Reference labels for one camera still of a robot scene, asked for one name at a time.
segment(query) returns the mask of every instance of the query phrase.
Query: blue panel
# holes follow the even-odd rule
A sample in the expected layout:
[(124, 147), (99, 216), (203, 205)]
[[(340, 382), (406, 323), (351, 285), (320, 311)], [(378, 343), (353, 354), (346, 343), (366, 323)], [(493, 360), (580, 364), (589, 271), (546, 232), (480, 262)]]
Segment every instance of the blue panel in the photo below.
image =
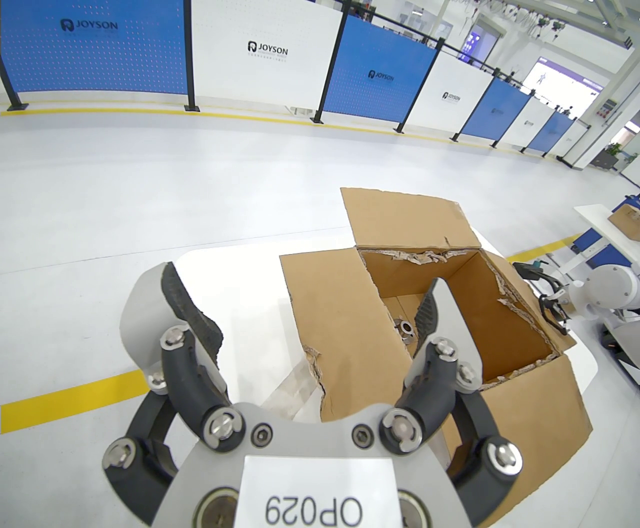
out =
[(527, 104), (529, 97), (518, 88), (494, 79), (462, 128), (462, 133), (499, 140)]
[(568, 116), (554, 112), (554, 114), (546, 122), (545, 126), (540, 129), (540, 132), (535, 138), (531, 140), (527, 148), (533, 148), (534, 150), (541, 150), (542, 152), (549, 152), (558, 140), (564, 135), (564, 133), (573, 124), (573, 119), (569, 119)]
[(182, 0), (90, 4), (2, 1), (2, 56), (17, 92), (187, 93)]
[(400, 122), (434, 57), (424, 44), (350, 16), (324, 110)]

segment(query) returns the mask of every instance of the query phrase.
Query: box flap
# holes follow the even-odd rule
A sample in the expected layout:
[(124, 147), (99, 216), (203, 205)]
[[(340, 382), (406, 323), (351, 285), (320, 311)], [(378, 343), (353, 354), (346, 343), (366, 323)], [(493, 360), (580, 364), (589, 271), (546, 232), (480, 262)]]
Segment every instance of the box flap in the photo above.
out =
[(538, 323), (540, 328), (544, 330), (544, 332), (547, 334), (547, 337), (554, 344), (554, 346), (560, 352), (563, 352), (575, 345), (575, 341), (570, 335), (562, 335), (553, 326), (545, 321), (545, 318), (542, 317), (542, 314), (540, 313), (538, 298), (533, 293), (533, 290), (529, 287), (529, 284), (524, 282), (520, 275), (518, 275), (516, 269), (509, 262), (507, 262), (507, 260), (499, 257), (498, 255), (494, 255), (493, 253), (484, 250), (483, 253), (495, 266), (500, 275), (505, 280), (507, 280), (509, 284), (511, 284), (511, 286), (513, 286), (514, 290), (520, 297), (520, 301), (523, 303), (528, 313), (535, 317), (536, 322)]
[(324, 389), (323, 422), (395, 404), (411, 365), (355, 248), (280, 257), (300, 342)]
[[(522, 473), (502, 504), (481, 526), (489, 526), (558, 471), (591, 432), (567, 356), (482, 393), (500, 434), (518, 446)], [(452, 419), (443, 426), (450, 452), (460, 444)]]
[(457, 202), (375, 189), (342, 188), (341, 191), (359, 248), (480, 247)]

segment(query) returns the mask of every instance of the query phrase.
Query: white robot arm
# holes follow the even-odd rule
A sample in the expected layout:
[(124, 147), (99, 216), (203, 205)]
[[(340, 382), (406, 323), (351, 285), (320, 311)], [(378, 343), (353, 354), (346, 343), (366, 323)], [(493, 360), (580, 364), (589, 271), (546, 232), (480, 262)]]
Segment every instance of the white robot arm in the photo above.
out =
[(543, 279), (550, 284), (554, 292), (540, 296), (540, 309), (550, 324), (566, 334), (570, 319), (601, 320), (605, 326), (602, 344), (624, 352), (625, 357), (619, 359), (640, 367), (640, 278), (631, 268), (606, 264), (592, 270), (584, 282), (563, 285), (532, 264), (513, 265), (523, 279)]

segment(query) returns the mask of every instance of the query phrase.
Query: small cardboard box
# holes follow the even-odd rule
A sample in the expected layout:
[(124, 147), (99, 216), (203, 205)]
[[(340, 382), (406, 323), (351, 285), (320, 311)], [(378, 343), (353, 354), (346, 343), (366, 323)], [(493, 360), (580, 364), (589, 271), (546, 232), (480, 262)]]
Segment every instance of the small cardboard box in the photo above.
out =
[(627, 238), (640, 242), (640, 209), (625, 204), (609, 216), (609, 221)]
[[(489, 525), (591, 432), (563, 355), (575, 342), (544, 321), (506, 260), (481, 249), (457, 203), (372, 189), (342, 189), (342, 199), (355, 248), (280, 257), (300, 341), (324, 391), (321, 418), (398, 400), (415, 345), (404, 345), (393, 319), (413, 321), (432, 279), (445, 278), (482, 356), (483, 397), (524, 458)], [(443, 431), (453, 453), (460, 437), (451, 417)]]

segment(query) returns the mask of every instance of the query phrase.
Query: white label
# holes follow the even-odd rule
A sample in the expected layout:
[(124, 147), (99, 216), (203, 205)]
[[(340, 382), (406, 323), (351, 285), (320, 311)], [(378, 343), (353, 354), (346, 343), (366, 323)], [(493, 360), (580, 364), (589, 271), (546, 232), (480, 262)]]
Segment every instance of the white label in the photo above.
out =
[(235, 528), (400, 528), (390, 458), (247, 456)]

